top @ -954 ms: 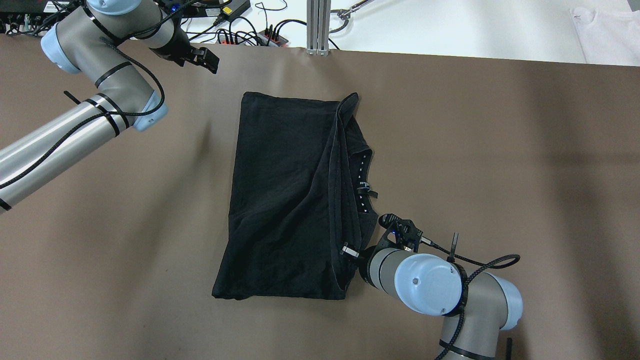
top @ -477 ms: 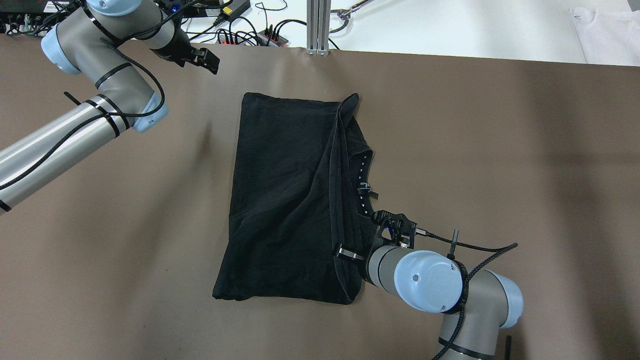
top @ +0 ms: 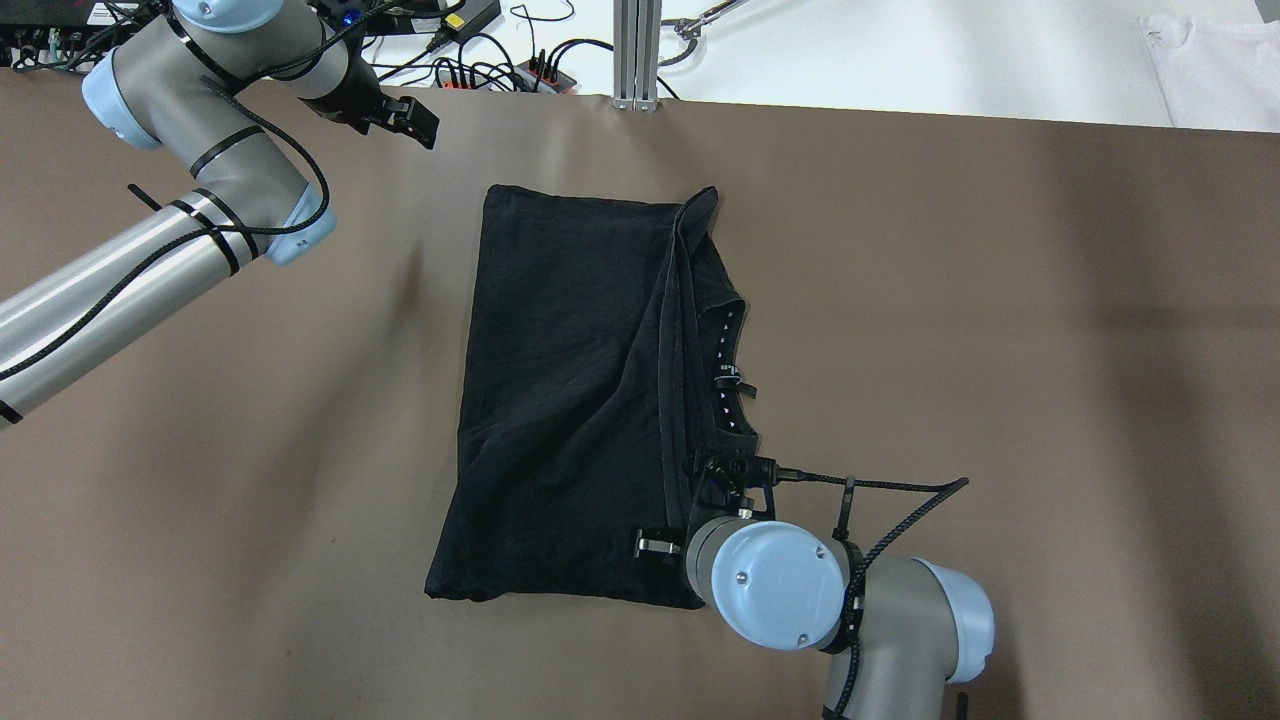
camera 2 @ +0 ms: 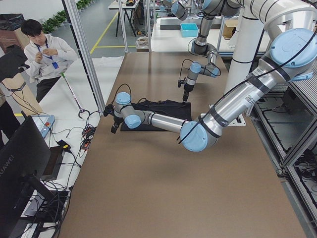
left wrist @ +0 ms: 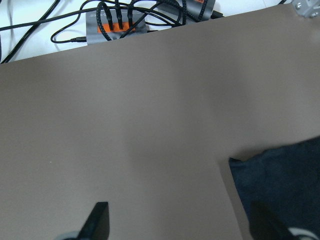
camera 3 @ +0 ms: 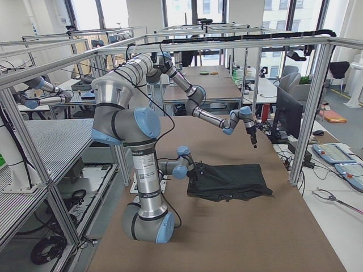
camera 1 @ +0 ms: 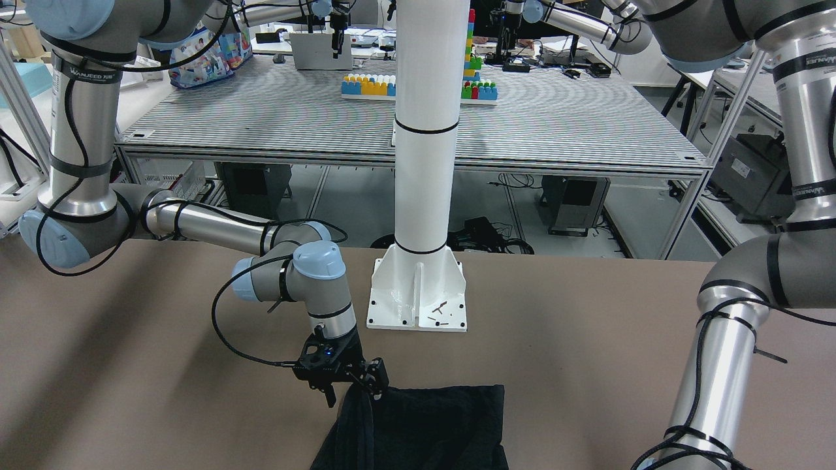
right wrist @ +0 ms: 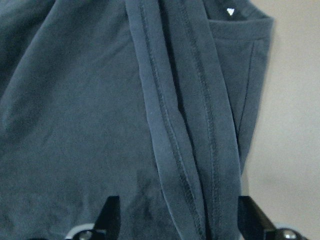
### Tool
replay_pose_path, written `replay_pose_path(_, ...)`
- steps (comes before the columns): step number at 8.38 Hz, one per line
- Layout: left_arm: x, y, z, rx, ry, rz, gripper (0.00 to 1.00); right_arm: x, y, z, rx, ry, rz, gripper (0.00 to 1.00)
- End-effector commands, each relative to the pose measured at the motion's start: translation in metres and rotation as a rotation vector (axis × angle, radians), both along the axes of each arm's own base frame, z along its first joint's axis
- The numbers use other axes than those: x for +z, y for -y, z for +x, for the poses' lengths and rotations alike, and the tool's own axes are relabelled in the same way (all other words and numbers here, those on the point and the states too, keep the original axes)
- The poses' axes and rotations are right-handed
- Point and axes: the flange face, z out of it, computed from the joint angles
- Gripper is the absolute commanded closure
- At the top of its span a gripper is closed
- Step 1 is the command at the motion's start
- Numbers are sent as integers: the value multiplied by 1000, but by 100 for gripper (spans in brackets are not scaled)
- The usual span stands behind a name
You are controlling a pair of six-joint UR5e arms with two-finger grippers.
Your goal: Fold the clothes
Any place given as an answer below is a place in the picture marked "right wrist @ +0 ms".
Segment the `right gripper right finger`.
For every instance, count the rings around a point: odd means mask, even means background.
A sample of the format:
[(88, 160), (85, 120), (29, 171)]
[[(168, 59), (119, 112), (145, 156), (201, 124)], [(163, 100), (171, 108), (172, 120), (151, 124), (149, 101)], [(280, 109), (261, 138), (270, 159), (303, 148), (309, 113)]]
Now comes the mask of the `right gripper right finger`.
[(276, 227), (250, 196), (238, 197), (237, 226), (244, 240), (274, 240)]

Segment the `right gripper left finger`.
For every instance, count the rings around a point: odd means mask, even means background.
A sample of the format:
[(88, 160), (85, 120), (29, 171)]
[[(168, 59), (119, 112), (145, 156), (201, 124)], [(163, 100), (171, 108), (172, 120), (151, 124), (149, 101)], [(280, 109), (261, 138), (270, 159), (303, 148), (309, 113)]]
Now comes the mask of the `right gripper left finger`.
[(109, 196), (94, 223), (94, 240), (117, 240), (120, 234), (120, 197)]

